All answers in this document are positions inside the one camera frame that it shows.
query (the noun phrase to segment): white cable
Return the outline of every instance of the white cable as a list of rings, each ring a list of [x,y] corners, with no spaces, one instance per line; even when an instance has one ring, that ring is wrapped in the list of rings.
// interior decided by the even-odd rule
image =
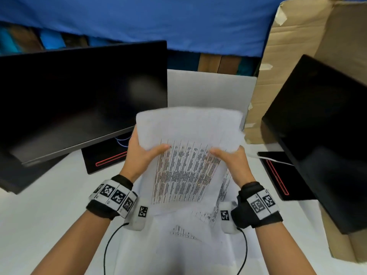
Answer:
[[[263,157],[263,156],[257,156],[257,155],[251,155],[251,154],[246,154],[248,157],[252,157],[252,158],[259,158],[259,159],[267,159],[267,160],[270,160],[270,161],[274,161],[274,162],[277,162],[277,163],[282,163],[282,164],[287,164],[287,165],[291,165],[291,166],[294,166],[293,164],[291,163],[287,163],[287,162],[282,162],[282,161],[277,161],[273,158],[269,158],[269,157]]]

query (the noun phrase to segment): black monitor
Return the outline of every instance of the black monitor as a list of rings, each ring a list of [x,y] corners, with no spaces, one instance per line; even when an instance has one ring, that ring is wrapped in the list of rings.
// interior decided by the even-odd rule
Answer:
[[[367,228],[367,87],[303,55],[263,117],[339,230]]]
[[[167,107],[166,41],[2,56],[0,65],[0,150],[23,166],[129,132],[138,112]]]

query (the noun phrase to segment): white table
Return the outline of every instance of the white table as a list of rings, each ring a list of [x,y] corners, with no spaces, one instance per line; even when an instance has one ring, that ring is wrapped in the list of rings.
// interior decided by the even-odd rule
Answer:
[[[258,151],[266,151],[264,145],[245,145],[245,149],[253,155]],[[248,161],[255,178],[270,190],[279,204],[285,226],[318,274],[367,274],[366,265],[331,258],[323,228],[320,228],[321,216],[314,201],[302,204],[296,201],[281,201],[260,160],[249,158]],[[123,163],[119,163],[93,175],[88,175],[79,150],[68,155],[21,194],[14,195],[0,191],[0,274],[29,275],[72,223],[84,212],[89,194],[101,181],[117,174],[122,166]],[[105,246],[113,231],[121,224],[121,218],[115,218],[111,223],[86,272],[87,275],[103,274]],[[156,257],[149,252],[149,249],[157,244],[157,233],[154,225],[149,231],[133,232],[122,229],[122,232],[118,232],[108,248],[107,274],[144,273],[145,267],[148,268],[149,263]],[[117,266],[124,267],[123,272],[114,271],[122,235],[125,250],[119,251],[122,258],[117,259]],[[139,273],[129,269],[136,261],[141,262],[142,268]],[[261,260],[250,260],[245,266],[243,273],[267,274],[264,262]],[[155,270],[151,274],[164,274],[165,272],[167,270]],[[236,274],[236,272],[236,267],[216,266],[208,267],[208,270],[198,273]]]

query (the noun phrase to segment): right hand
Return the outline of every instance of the right hand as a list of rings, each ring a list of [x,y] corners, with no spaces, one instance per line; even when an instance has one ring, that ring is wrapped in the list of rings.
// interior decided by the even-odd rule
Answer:
[[[215,157],[223,160],[232,175],[234,182],[242,188],[246,183],[255,181],[248,165],[245,149],[239,146],[234,153],[225,152],[218,148],[211,148],[209,151]]]

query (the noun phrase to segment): monitor base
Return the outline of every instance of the monitor base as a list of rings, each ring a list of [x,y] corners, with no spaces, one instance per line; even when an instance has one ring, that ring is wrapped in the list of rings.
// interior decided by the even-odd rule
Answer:
[[[291,163],[283,151],[258,152],[258,156]],[[316,199],[310,188],[294,166],[260,159],[279,197],[283,201],[301,201]]]
[[[83,153],[87,173],[90,175],[124,161],[131,134],[132,131],[116,137],[117,139],[124,139],[123,141],[117,141],[115,138],[111,138],[92,146],[82,148],[81,152]]]

